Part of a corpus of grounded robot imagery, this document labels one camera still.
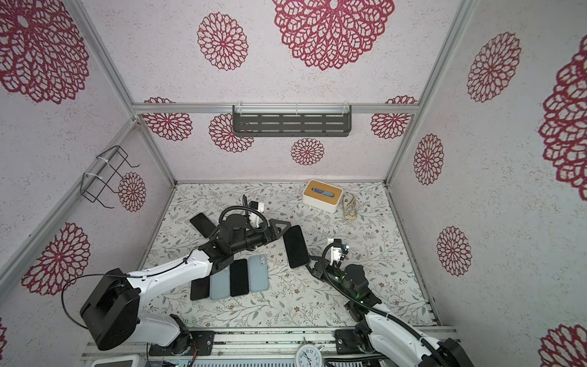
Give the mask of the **light blue phone case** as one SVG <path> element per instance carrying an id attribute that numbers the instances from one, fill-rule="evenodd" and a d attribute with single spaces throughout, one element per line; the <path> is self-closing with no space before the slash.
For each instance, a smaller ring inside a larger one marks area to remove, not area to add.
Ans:
<path id="1" fill-rule="evenodd" d="M 230 296 L 230 269 L 224 268 L 209 278 L 209 298 L 223 300 Z"/>

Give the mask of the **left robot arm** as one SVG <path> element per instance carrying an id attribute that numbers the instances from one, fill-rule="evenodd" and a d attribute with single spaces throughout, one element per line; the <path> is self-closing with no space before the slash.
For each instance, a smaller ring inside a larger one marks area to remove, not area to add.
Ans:
<path id="1" fill-rule="evenodd" d="M 253 251 L 281 238 L 288 221 L 267 219 L 248 206 L 230 206 L 220 214 L 206 243 L 188 255 L 150 269 L 99 275 L 99 283 L 80 309 L 98 350 L 113 350 L 124 343 L 149 343 L 187 353 L 194 344 L 190 329 L 175 314 L 147 313 L 144 306 L 158 296 L 197 279 L 208 278 L 229 267 L 235 254 Z"/>

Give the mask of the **black bare phone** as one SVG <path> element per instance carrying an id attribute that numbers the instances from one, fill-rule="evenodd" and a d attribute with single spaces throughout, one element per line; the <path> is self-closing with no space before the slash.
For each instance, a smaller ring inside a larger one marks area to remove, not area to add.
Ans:
<path id="1" fill-rule="evenodd" d="M 191 301 L 198 301 L 209 298 L 210 294 L 210 278 L 199 278 L 191 281 L 190 284 L 190 299 Z"/>

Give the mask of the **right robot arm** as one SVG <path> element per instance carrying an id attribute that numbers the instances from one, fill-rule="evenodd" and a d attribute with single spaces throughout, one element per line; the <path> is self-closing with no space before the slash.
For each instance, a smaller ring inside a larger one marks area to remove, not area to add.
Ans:
<path id="1" fill-rule="evenodd" d="M 347 339 L 365 354 L 379 354 L 397 366 L 472 366 L 472 360 L 454 339 L 437 339 L 402 321 L 370 289 L 365 269 L 342 267 L 349 247 L 334 239 L 321 255 L 311 255 L 310 274 L 347 299 L 345 309 L 356 322 Z"/>

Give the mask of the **purple bare phone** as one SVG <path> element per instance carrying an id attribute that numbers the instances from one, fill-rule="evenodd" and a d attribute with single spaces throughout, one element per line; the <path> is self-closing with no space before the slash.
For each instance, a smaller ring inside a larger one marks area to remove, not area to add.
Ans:
<path id="1" fill-rule="evenodd" d="M 249 266 L 246 258 L 235 260 L 230 265 L 229 292 L 233 298 L 249 293 Z"/>

